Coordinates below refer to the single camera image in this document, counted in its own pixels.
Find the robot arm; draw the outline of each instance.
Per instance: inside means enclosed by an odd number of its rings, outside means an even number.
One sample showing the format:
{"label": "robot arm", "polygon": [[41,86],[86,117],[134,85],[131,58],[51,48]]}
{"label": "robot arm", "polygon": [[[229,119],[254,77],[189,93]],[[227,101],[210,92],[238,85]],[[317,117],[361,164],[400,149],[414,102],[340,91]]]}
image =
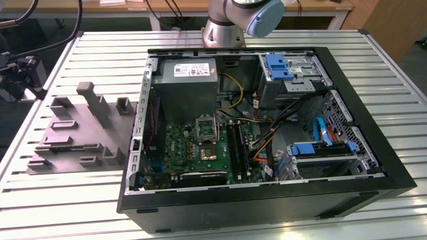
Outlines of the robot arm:
{"label": "robot arm", "polygon": [[205,46],[242,47],[243,30],[255,38],[266,37],[277,28],[283,13],[285,4],[281,0],[210,0]]}

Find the orange wire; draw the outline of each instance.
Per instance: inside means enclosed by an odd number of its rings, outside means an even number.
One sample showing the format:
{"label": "orange wire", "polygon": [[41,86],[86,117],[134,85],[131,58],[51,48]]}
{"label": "orange wire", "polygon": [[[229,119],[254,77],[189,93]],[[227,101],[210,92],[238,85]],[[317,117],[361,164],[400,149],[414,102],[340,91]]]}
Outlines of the orange wire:
{"label": "orange wire", "polygon": [[[254,119],[255,119],[257,121],[263,121],[265,119],[257,117],[257,113],[258,113],[258,112],[259,112],[259,110],[255,109],[255,111],[254,111]],[[274,120],[273,120],[271,118],[267,118],[267,122],[273,123]]]}
{"label": "orange wire", "polygon": [[338,141],[338,138],[337,138],[336,133],[334,133],[334,131],[333,131],[330,126],[326,126],[326,130],[328,130],[328,132],[330,134],[330,138],[333,139],[333,141]]}
{"label": "orange wire", "polygon": [[254,161],[255,161],[255,162],[267,162],[267,160],[263,159],[263,158],[255,158]]}
{"label": "orange wire", "polygon": [[255,161],[257,159],[261,159],[261,158],[258,158],[258,157],[259,157],[263,149],[266,148],[267,144],[273,141],[274,136],[275,136],[275,135],[271,136],[271,138],[266,141],[266,143],[263,144],[263,146],[262,146],[261,149],[258,150],[258,152],[257,152],[257,154],[255,154],[255,156],[254,156],[254,161]]}

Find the expansion slot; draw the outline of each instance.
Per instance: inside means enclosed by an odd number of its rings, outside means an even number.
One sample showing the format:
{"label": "expansion slot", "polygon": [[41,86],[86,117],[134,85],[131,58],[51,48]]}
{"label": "expansion slot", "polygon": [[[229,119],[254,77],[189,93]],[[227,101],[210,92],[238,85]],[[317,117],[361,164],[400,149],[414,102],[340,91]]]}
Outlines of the expansion slot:
{"label": "expansion slot", "polygon": [[242,130],[242,125],[237,124],[235,125],[235,131],[238,131],[238,135],[239,135],[239,140],[241,140],[241,144],[239,144],[239,151],[241,151],[241,162],[242,162],[242,172],[246,173],[246,176],[251,176],[251,166],[250,166],[250,158],[249,158],[249,149],[247,149],[247,145],[246,145],[246,138],[243,135],[243,130]]}
{"label": "expansion slot", "polygon": [[229,151],[230,151],[230,163],[233,176],[235,180],[242,180],[241,171],[241,155],[239,155],[239,136],[237,135],[234,125],[227,126],[227,137],[229,137]]}

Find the floor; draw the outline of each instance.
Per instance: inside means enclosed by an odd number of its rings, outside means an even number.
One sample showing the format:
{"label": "floor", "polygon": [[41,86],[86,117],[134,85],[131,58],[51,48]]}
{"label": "floor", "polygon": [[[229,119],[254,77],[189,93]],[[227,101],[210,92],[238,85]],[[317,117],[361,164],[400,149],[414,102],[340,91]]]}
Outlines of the floor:
{"label": "floor", "polygon": [[[185,25],[181,25],[174,18],[162,19],[162,21],[169,27],[186,27],[189,30],[199,30],[207,22],[206,19],[199,18],[187,18]],[[74,30],[75,20],[66,19],[65,25],[65,28],[59,28],[54,19],[39,19],[39,21],[30,22],[22,29],[14,29],[3,33],[3,35],[13,51],[21,53],[49,44],[58,43],[66,39]],[[85,18],[81,30],[85,32],[150,31],[151,27],[147,18]],[[65,47],[59,47],[41,55],[49,74],[57,64],[63,49]],[[427,49],[424,49],[420,43],[414,44],[398,65],[422,92],[427,95]],[[0,160],[31,107],[31,103],[9,103],[0,99]]]}

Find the aluminum table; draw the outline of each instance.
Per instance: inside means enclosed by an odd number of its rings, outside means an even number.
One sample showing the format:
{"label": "aluminum table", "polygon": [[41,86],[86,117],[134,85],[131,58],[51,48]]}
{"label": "aluminum table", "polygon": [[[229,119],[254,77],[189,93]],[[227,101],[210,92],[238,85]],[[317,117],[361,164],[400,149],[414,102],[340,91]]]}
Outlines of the aluminum table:
{"label": "aluminum table", "polygon": [[370,35],[356,30],[275,31],[249,47],[329,47],[418,188],[345,218],[149,235],[117,213],[123,171],[27,175],[49,126],[54,97],[78,96],[91,81],[107,101],[139,99],[147,50],[202,47],[202,33],[86,32],[71,42],[47,80],[45,101],[29,113],[0,164],[0,239],[426,239],[427,98]]}

